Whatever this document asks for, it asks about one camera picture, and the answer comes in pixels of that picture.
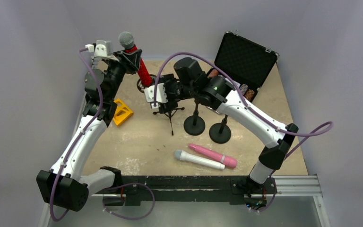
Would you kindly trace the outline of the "red glitter microphone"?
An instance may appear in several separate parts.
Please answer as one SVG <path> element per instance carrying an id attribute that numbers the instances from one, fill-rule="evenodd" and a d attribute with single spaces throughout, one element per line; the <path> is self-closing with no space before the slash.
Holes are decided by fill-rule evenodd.
<path id="1" fill-rule="evenodd" d="M 127 54 L 135 54 L 136 53 L 136 59 L 133 60 L 137 64 L 137 74 L 139 76 L 141 85 L 146 88 L 152 85 L 153 79 L 151 78 L 151 75 L 148 73 L 148 70 L 144 64 L 144 61 L 141 58 L 141 54 L 137 53 L 137 51 L 140 51 L 140 49 L 137 48 L 135 45 L 135 40 L 133 35 L 130 32 L 121 32 L 118 36 L 118 40 L 120 45 L 124 48 L 124 52 Z"/>

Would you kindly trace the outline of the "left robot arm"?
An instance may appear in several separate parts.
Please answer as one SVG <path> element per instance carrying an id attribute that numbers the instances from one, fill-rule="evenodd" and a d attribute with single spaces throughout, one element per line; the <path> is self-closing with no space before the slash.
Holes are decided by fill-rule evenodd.
<path id="1" fill-rule="evenodd" d="M 80 211 L 89 196 L 121 183 L 121 172 L 116 168 L 104 166 L 91 175 L 82 175 L 82 170 L 114 117 L 114 98 L 125 74 L 139 70 L 141 54 L 141 49 L 118 51 L 107 57 L 94 56 L 86 64 L 86 104 L 78 129 L 50 170 L 41 170 L 36 177 L 42 198 L 51 208 Z"/>

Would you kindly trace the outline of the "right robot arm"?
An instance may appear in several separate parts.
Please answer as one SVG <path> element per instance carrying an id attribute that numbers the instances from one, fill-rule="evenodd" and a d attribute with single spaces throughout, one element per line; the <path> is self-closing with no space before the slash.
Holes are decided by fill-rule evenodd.
<path id="1" fill-rule="evenodd" d="M 178 77 L 173 74 L 153 78 L 145 90 L 147 102 L 152 108 L 163 109 L 169 104 L 194 99 L 199 105 L 231 117 L 251 131 L 264 144 L 257 163 L 247 177 L 247 184 L 261 186 L 278 170 L 289 151 L 298 127 L 279 122 L 245 99 L 238 85 L 225 74 L 208 78 L 197 60 L 185 57 L 174 65 Z"/>

